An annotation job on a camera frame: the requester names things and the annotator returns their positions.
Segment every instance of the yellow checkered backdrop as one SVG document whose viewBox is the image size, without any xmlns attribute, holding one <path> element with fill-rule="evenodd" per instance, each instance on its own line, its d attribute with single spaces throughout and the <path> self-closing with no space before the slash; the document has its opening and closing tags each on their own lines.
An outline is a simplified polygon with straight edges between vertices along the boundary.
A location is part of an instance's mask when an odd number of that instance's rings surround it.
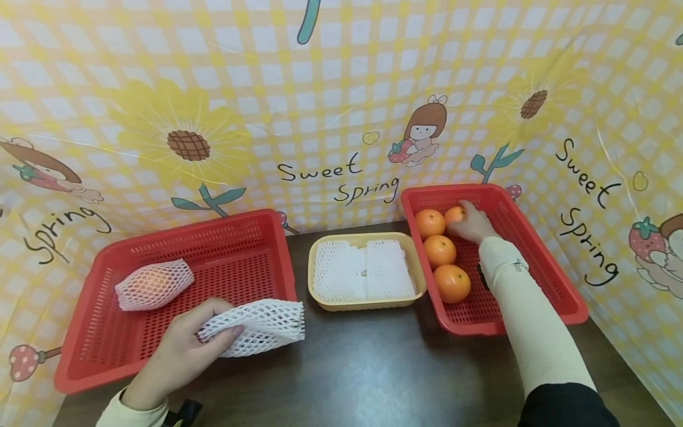
<svg viewBox="0 0 683 427">
<path fill-rule="evenodd" d="M 683 8 L 670 1 L 0 4 L 0 424 L 43 426 L 105 245 L 255 208 L 287 233 L 505 186 L 683 425 Z"/>
</svg>

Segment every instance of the red plastic basket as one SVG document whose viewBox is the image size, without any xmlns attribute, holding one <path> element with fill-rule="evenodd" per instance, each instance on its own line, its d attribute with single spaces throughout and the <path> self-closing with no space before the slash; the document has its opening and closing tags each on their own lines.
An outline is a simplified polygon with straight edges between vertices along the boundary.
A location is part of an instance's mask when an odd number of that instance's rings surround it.
<svg viewBox="0 0 683 427">
<path fill-rule="evenodd" d="M 458 249 L 456 265 L 470 277 L 470 295 L 459 304 L 444 304 L 438 295 L 434 275 L 417 231 L 415 214 L 423 209 L 441 213 L 456 206 L 462 199 L 469 200 L 483 210 L 491 224 L 505 240 L 514 243 L 529 263 L 529 272 L 548 297 L 562 321 L 567 325 L 585 322 L 588 308 L 572 282 L 550 254 L 524 214 L 504 189 L 493 184 L 435 185 L 407 189 L 401 202 L 408 219 L 410 233 L 422 264 L 427 289 L 441 326 L 455 335 L 496 335 L 505 333 L 505 325 L 496 299 L 482 283 L 477 264 L 477 245 L 461 238 L 453 238 Z"/>
<path fill-rule="evenodd" d="M 193 284 L 162 308 L 121 311 L 116 284 L 142 266 L 178 258 L 194 272 Z M 55 387 L 75 393 L 137 373 L 173 317 L 208 297 L 234 305 L 263 298 L 296 301 L 292 263 L 275 211 L 246 212 L 105 247 L 83 284 Z"/>
</svg>

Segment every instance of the foam fruit net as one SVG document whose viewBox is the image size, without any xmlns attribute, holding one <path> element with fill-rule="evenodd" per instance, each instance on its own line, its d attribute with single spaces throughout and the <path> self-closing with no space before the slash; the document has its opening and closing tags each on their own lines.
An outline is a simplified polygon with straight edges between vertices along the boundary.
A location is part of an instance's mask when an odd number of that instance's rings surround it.
<svg viewBox="0 0 683 427">
<path fill-rule="evenodd" d="M 344 240 L 318 245 L 313 291 L 326 303 L 407 299 L 415 296 L 397 240 L 370 240 L 358 248 Z"/>
<path fill-rule="evenodd" d="M 192 270 L 180 259 L 138 268 L 115 290 L 121 310 L 153 310 L 170 303 L 194 281 Z"/>
<path fill-rule="evenodd" d="M 302 341 L 305 337 L 303 303 L 262 299 L 235 307 L 212 317 L 199 330 L 203 342 L 237 325 L 245 331 L 222 357 L 244 357 Z"/>
</svg>

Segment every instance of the hand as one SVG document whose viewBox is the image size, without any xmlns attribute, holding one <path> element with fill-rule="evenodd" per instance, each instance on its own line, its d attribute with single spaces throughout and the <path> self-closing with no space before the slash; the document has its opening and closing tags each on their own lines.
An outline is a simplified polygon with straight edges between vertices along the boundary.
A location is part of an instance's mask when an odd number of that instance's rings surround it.
<svg viewBox="0 0 683 427">
<path fill-rule="evenodd" d="M 220 332 L 211 341 L 197 339 L 199 328 L 216 314 L 233 308 L 220 298 L 209 298 L 189 312 L 177 315 L 161 338 L 159 347 L 130 383 L 121 402 L 136 411 L 158 408 L 173 391 L 197 378 L 218 359 L 245 327 Z"/>
<path fill-rule="evenodd" d="M 465 218 L 462 221 L 448 223 L 447 229 L 450 234 L 456 234 L 477 245 L 480 245 L 487 237 L 500 237 L 493 229 L 486 213 L 475 208 L 467 200 L 460 200 L 460 205 L 465 208 Z"/>
</svg>

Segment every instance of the dark brown table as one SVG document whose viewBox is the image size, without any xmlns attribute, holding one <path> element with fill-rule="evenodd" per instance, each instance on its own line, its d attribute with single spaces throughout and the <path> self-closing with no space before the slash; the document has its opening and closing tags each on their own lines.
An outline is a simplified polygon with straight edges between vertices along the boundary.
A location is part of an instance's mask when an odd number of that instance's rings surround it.
<svg viewBox="0 0 683 427">
<path fill-rule="evenodd" d="M 398 231 L 405 222 L 287 237 L 306 340 L 219 359 L 171 397 L 205 405 L 207 426 L 513 426 L 524 403 L 507 337 L 456 337 L 429 296 L 406 308 L 329 313 L 307 291 L 313 242 Z M 597 326 L 570 327 L 600 394 L 623 426 L 672 426 Z M 66 398 L 56 426 L 92 426 L 130 379 Z"/>
</svg>

